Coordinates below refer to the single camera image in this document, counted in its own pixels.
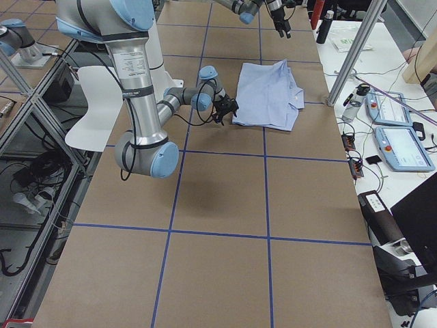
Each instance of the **paper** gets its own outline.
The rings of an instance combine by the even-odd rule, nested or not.
[[[67,133],[66,143],[73,148],[102,152],[123,105],[122,91],[104,66],[79,68],[78,75],[88,111]]]
[[[332,27],[329,31],[329,40],[337,47],[340,53],[350,50],[352,43],[354,42],[356,33],[358,32],[357,26],[345,26],[345,27]],[[370,43],[366,42],[363,50],[372,50],[373,47]]]

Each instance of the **black bottle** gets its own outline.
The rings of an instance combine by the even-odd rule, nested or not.
[[[326,37],[328,36],[330,25],[333,22],[334,12],[332,10],[328,10],[326,12],[325,17],[323,18],[322,24],[320,24],[317,36],[317,43],[323,44],[326,41]]]

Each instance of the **label sticker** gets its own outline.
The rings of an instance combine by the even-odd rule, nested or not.
[[[375,212],[381,212],[382,210],[385,210],[384,205],[382,205],[377,195],[367,195],[366,198]]]
[[[120,79],[134,79],[147,75],[144,53],[117,53],[114,54],[115,65]]]

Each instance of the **white table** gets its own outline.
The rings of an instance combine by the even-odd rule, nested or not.
[[[345,22],[345,21],[334,21],[331,27],[330,33],[338,27],[359,27],[359,22]],[[399,49],[396,46],[396,43],[392,39],[389,31],[385,27],[384,23],[376,23],[367,43],[372,45],[373,50],[371,51],[363,51],[355,64],[355,70],[358,73],[368,73],[368,72],[377,72],[384,73],[394,68],[398,68],[391,72],[387,72],[386,74],[358,74],[358,76],[372,85],[375,85],[381,90],[384,91],[393,91],[393,92],[401,92],[404,94],[405,98],[422,98],[421,100],[408,100],[407,103],[415,108],[416,110],[424,110],[424,109],[433,109],[432,103],[429,101],[429,98],[426,97],[425,92],[421,88],[420,85],[415,84],[407,84],[402,79],[402,72],[406,69],[405,66],[401,66],[405,63],[404,56],[401,54]],[[346,58],[347,53],[340,53],[337,50],[337,47],[331,42],[330,36],[326,39],[324,44],[318,44],[318,52],[320,56],[321,63],[324,67],[324,73],[326,78],[326,83],[328,88],[331,89],[335,79],[335,71],[339,71],[341,68],[344,59]],[[348,95],[353,91],[353,89],[360,84],[361,82],[356,79],[349,79],[335,104],[334,110],[335,114],[338,118],[344,112],[345,107],[343,107],[344,100],[348,97]],[[437,120],[437,113],[427,113],[431,118]],[[371,120],[367,115],[367,112],[364,107],[358,113],[358,118],[367,124],[371,124]],[[431,142],[431,134],[435,134],[437,136],[437,126],[430,124],[424,119],[420,118],[418,115],[411,114],[411,118],[413,121],[423,123],[425,127],[425,135],[426,139],[423,142],[425,147],[432,146]],[[355,119],[353,121],[353,127],[356,132],[366,132],[370,131],[368,125],[358,121]],[[344,124],[339,125],[339,130],[345,132],[351,132],[352,129],[349,126],[345,126]],[[360,152],[363,158],[373,156],[378,154],[381,158],[382,155],[378,150],[378,146],[376,144],[376,140],[373,135],[366,135],[364,133],[357,134],[355,139],[356,149]],[[433,160],[434,164],[437,164],[437,154],[430,155],[431,160]],[[380,175],[378,168],[375,165],[368,165],[365,162],[365,165],[372,168],[372,170]],[[384,178],[384,186],[379,192],[380,197],[387,205],[388,208],[392,207],[392,205],[396,204],[400,199],[402,199],[405,195],[407,195],[411,190],[415,189],[419,186],[424,180],[429,178],[435,172],[430,173],[406,173],[406,172],[394,172],[391,168],[383,161],[383,163],[379,164]],[[378,179],[372,174],[368,169],[363,169],[364,178],[359,178],[356,181],[356,193],[363,193],[370,190],[376,190],[378,188]],[[392,252],[390,247],[385,247],[386,250]],[[407,258],[414,258],[414,256],[405,256],[401,258],[405,260]],[[390,309],[391,319],[393,327],[399,327],[405,320],[411,321],[411,318],[407,316],[400,317],[396,315],[395,311],[391,307],[390,303],[387,303]],[[416,322],[414,323],[414,328],[435,328],[437,327],[437,309],[430,310],[422,310],[418,315]]]

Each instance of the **blue joint cap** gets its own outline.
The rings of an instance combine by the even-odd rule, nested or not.
[[[109,0],[118,16],[138,31],[148,31],[154,22],[152,0]]]
[[[212,99],[209,94],[195,94],[191,98],[191,108],[198,111],[205,111],[211,105]]]
[[[254,18],[255,18],[255,16],[252,14],[249,14],[248,12],[242,12],[240,14],[240,21],[242,21],[244,24],[252,23]]]
[[[87,41],[91,43],[103,43],[101,36],[97,36],[90,31],[81,29],[80,27],[74,26],[58,17],[56,17],[57,29],[62,34],[69,36],[70,38],[77,39],[80,41]]]
[[[7,19],[1,22],[0,24],[2,24],[5,27],[26,27],[23,21],[18,18]]]
[[[159,148],[150,166],[150,176],[153,178],[166,178],[170,176],[179,161],[179,149],[171,141]]]
[[[0,49],[3,50],[3,52],[5,53],[5,55],[12,56],[13,54],[15,54],[15,49],[12,48],[9,44],[4,43],[4,42],[0,42]]]
[[[214,66],[205,66],[199,71],[199,77],[202,80],[213,79],[219,75]]]

